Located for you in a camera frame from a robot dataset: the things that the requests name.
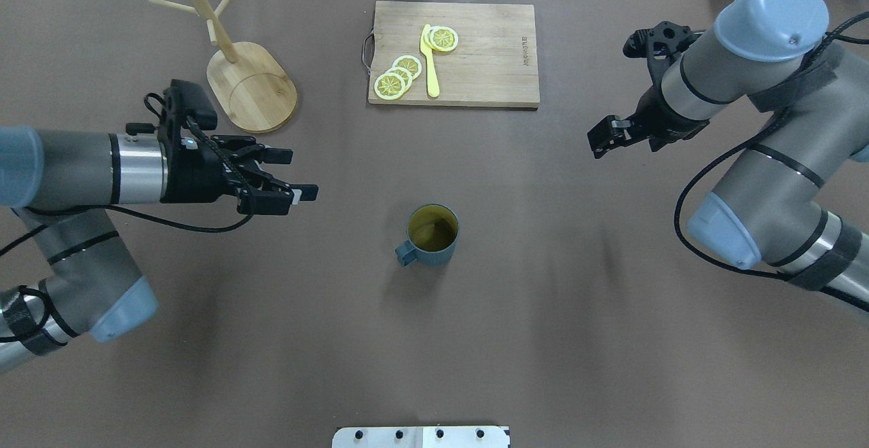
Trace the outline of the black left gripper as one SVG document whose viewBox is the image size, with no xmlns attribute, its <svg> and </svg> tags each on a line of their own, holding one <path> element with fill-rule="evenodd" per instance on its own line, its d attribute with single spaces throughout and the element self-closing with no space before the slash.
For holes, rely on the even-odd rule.
<svg viewBox="0 0 869 448">
<path fill-rule="evenodd" d="M 243 179 L 227 169 L 211 147 L 192 136 L 196 147 L 187 146 L 183 128 L 170 119 L 162 92 L 162 112 L 158 126 L 158 141 L 164 148 L 167 179 L 162 203 L 211 203 L 221 195 L 237 197 L 236 210 L 242 215 L 285 216 L 291 206 L 317 199 L 316 184 L 288 184 L 270 174 L 245 176 Z M 233 166 L 248 162 L 258 164 L 291 164 L 294 152 L 261 144 L 254 136 L 214 135 L 214 142 Z"/>
</svg>

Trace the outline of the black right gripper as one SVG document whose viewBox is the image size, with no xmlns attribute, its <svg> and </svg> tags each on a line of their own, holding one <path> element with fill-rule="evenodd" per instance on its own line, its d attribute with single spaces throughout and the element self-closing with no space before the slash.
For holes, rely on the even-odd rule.
<svg viewBox="0 0 869 448">
<path fill-rule="evenodd" d="M 695 120 L 677 114 L 665 102 L 662 90 L 649 87 L 638 101 L 632 122 L 618 116 L 605 116 L 587 133 L 589 146 L 596 160 L 609 151 L 648 140 L 650 150 L 660 151 L 665 145 L 694 138 L 706 126 L 708 119 Z"/>
</svg>

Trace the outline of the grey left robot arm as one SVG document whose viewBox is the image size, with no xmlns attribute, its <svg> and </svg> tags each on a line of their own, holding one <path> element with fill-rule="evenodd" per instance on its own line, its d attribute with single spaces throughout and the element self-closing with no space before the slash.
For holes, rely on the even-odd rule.
<svg viewBox="0 0 869 448">
<path fill-rule="evenodd" d="M 109 212 L 199 234 L 241 223 L 201 227 L 156 218 L 134 204 L 210 204 L 237 200 L 242 223 L 283 216 L 317 198 L 314 184 L 289 184 L 263 164 L 288 166 L 292 151 L 251 136 L 214 134 L 217 114 L 199 84 L 174 79 L 144 102 L 157 124 L 127 124 L 121 133 L 2 129 L 2 206 L 43 253 L 52 275 L 2 292 L 2 371 L 9 373 L 90 334 L 118 339 L 154 316 L 159 303 L 122 241 Z"/>
</svg>

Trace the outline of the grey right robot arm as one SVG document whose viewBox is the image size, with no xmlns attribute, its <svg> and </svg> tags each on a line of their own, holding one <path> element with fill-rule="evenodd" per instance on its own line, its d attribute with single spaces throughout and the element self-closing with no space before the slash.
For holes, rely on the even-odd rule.
<svg viewBox="0 0 869 448">
<path fill-rule="evenodd" d="M 590 129 L 593 156 L 698 135 L 740 98 L 770 118 L 683 188 L 673 227 L 688 250 L 731 272 L 776 279 L 867 312 L 867 232 L 815 197 L 847 161 L 867 161 L 867 61 L 822 0 L 734 0 L 711 27 L 662 22 L 623 47 L 651 86 L 628 117 Z"/>
</svg>

